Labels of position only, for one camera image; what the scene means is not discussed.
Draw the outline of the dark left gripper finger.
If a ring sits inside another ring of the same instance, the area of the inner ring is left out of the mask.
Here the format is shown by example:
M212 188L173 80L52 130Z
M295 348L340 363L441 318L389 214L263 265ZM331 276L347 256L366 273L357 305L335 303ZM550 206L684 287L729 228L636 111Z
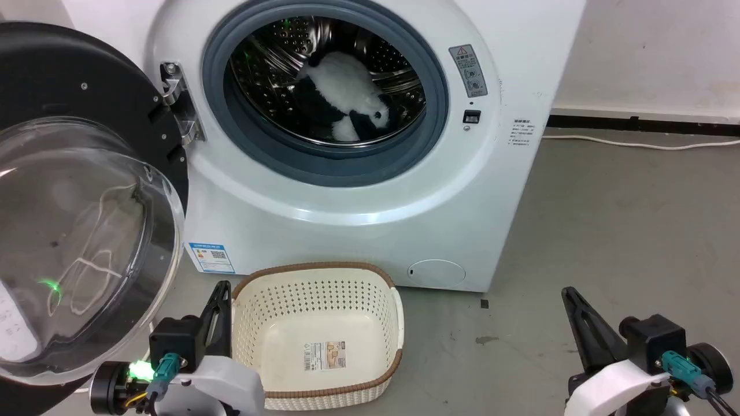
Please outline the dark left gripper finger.
M232 290L223 289L220 293L219 316L216 321L216 354L232 357Z
M201 329L198 334L198 348L200 348L201 355L220 356L216 354L216 321L219 316L217 302L219 302L223 289L225 289L225 281L217 282L200 316Z

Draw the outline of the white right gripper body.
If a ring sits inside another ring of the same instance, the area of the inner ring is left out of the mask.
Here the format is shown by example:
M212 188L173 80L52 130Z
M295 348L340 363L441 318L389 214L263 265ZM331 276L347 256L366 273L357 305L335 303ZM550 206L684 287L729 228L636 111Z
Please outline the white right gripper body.
M565 405L566 415L609 415L633 400L652 384L669 379L660 370L654 376L629 360L605 366L579 385Z

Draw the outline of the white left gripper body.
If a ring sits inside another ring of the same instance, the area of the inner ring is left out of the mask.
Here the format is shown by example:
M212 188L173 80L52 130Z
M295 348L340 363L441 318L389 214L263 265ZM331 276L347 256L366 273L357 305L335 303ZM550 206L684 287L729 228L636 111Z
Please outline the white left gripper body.
M254 369L230 357L205 356L193 373L170 382L157 415L262 415L266 395Z

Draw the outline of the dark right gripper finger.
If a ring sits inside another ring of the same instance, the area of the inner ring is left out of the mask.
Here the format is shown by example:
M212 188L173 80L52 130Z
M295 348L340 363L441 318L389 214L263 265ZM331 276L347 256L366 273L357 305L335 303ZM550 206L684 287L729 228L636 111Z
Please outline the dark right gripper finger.
M627 359L626 342L576 288L563 288L562 299L584 374Z

